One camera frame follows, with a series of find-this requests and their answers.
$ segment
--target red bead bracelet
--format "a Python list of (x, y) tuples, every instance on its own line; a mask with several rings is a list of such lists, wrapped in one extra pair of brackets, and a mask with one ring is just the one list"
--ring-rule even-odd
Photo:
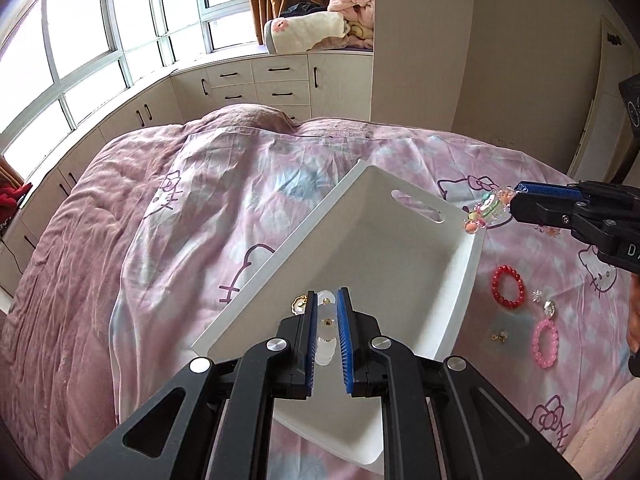
[[(498, 292), (498, 285), (500, 284), (500, 277), (504, 274), (504, 273), (508, 273), (511, 276), (513, 276), (515, 278), (515, 280), (518, 282), (518, 299), (517, 301), (509, 301), (506, 298), (502, 297), (500, 295), (500, 292)], [(516, 272), (515, 269), (503, 265), (498, 267), (497, 269), (495, 269), (494, 272), (494, 278), (492, 279), (491, 282), (491, 292), (494, 295), (495, 301), (497, 301), (498, 303), (500, 303), (501, 305), (507, 307), (507, 308), (518, 308), (521, 304), (524, 303), (524, 283), (522, 283), (522, 278), (520, 277), (520, 275)]]

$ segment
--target red cloth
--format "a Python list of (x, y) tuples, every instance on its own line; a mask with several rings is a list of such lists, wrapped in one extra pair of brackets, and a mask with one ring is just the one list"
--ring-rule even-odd
[(11, 218), (18, 209), (18, 200), (31, 189), (31, 184), (23, 184), (15, 189), (10, 184), (0, 184), (0, 223)]

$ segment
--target pink blanket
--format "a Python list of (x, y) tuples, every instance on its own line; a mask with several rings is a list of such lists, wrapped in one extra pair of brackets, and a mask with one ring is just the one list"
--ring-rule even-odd
[[(52, 219), (2, 332), (0, 413), (43, 478), (60, 478), (114, 428), (116, 410), (126, 416), (186, 362), (194, 336), (359, 158), (460, 206), (495, 184), (567, 182), (453, 134), (292, 124), (255, 105), (114, 140)], [(593, 256), (566, 232), (513, 221), (489, 231), (456, 348), (559, 450), (630, 378), (628, 277)], [(548, 370), (529, 355), (539, 307), (507, 312), (491, 297), (498, 264), (558, 304), (559, 357)], [(159, 286), (188, 289), (192, 301), (162, 301)], [(504, 345), (490, 338), (500, 330)], [(370, 478), (277, 424), (270, 474)]]
[[(317, 122), (297, 134), (311, 134), (307, 128)], [(522, 153), (454, 134), (351, 121), (335, 126), (332, 137), (321, 139), (219, 128), (183, 145), (122, 268), (110, 325), (121, 420), (194, 356), (197, 336), (357, 160), (460, 206), (520, 179), (569, 182)], [(491, 276), (503, 264), (517, 269), (528, 288), (526, 304), (516, 311), (492, 297)], [(509, 219), (488, 232), (456, 352), (563, 451), (630, 380), (628, 284), (626, 272), (602, 264), (568, 232)], [(533, 329), (544, 319), (542, 305), (528, 299), (536, 289), (558, 306), (558, 360), (549, 369), (539, 367), (530, 350)], [(505, 343), (492, 340), (502, 331)], [(611, 350), (602, 352), (603, 346)], [(289, 434), (277, 424), (273, 431)], [(299, 437), (287, 441), (296, 442), (281, 451), (289, 460), (308, 458), (300, 457)], [(328, 459), (319, 449), (312, 454)], [(331, 466), (330, 476), (343, 475), (343, 466)]]
[(343, 13), (348, 22), (360, 22), (374, 28), (375, 0), (330, 0), (327, 10)]

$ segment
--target tray handle hole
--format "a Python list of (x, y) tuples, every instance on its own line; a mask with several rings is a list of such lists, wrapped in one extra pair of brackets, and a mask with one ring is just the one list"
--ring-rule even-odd
[(441, 224), (444, 222), (444, 216), (441, 211), (434, 209), (433, 207), (426, 205), (424, 202), (414, 198), (407, 193), (403, 193), (402, 191), (395, 189), (391, 192), (391, 198), (393, 198), (400, 205), (403, 205), (405, 208), (410, 209), (411, 211), (415, 211), (419, 215), (428, 218), (432, 222), (436, 222), (436, 224)]

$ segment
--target white plastic tray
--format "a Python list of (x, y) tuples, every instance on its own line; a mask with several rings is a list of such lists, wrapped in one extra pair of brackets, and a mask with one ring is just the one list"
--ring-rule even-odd
[[(439, 212), (434, 222), (396, 202), (398, 190)], [(466, 213), (366, 162), (357, 165), (284, 241), (193, 345), (216, 362), (276, 333), (308, 290), (349, 288), (353, 309), (415, 354), (442, 360), (458, 336), (484, 230), (467, 235)], [(379, 399), (345, 393), (338, 349), (315, 366), (310, 399), (276, 400), (276, 420), (329, 452), (382, 472)]]

